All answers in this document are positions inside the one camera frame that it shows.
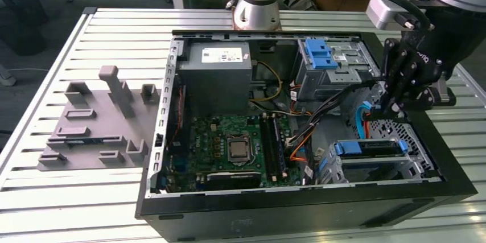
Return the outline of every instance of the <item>floor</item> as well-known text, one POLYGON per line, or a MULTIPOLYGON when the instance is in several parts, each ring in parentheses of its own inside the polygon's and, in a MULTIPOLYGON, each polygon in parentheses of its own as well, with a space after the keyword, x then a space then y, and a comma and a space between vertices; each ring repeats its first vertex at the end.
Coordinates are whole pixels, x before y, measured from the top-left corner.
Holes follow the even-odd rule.
MULTIPOLYGON (((214 9, 222 1, 225 0, 208 0, 205 8, 214 9)), ((66 3, 65 0, 41 0, 41 3, 49 17, 49 22, 39 28, 47 47, 34 56, 18 57, 0 42, 0 64, 6 69, 49 69, 84 7, 172 8, 172 4, 165 0, 74 0, 72 3, 66 3)), ((486 60, 486 42, 473 55, 461 62, 484 88, 486 69, 483 69, 484 64, 480 60, 486 60)), ((0 130, 14 129, 45 76, 45 71, 38 70, 10 71, 10 73, 17 78, 17 84, 13 87, 0 87, 0 130)), ((0 134, 0 150, 6 140, 7 135, 0 134)))

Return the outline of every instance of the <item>gray 3d printed part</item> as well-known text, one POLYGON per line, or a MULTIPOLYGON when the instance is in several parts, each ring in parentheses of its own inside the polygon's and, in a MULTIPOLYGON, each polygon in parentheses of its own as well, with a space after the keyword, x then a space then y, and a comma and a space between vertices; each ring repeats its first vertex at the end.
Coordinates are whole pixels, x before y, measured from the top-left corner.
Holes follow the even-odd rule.
POLYGON ((38 158, 41 171, 140 167, 153 140, 158 90, 129 90, 117 68, 101 67, 109 90, 68 85, 68 103, 38 158))

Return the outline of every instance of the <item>metal workbench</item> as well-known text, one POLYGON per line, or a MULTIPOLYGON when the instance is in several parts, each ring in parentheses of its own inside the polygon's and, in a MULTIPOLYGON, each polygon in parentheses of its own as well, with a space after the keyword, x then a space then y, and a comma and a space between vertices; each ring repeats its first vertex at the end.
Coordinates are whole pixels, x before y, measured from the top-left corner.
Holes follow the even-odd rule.
MULTIPOLYGON (((37 158, 66 102, 62 91, 69 80, 84 80, 90 89, 108 89, 97 80, 97 69, 116 65, 130 88, 144 83, 160 88, 170 31, 228 30, 229 16, 218 10, 148 9, 97 9, 81 16, 0 154, 1 243, 164 242, 133 218, 141 168, 39 172, 37 158)), ((376 32, 381 41, 397 36, 377 31, 363 13, 284 11, 280 17, 282 30, 376 32)), ((428 115, 479 194, 393 227, 230 242, 486 242, 486 96, 461 67, 448 84, 456 106, 436 108, 428 115)))

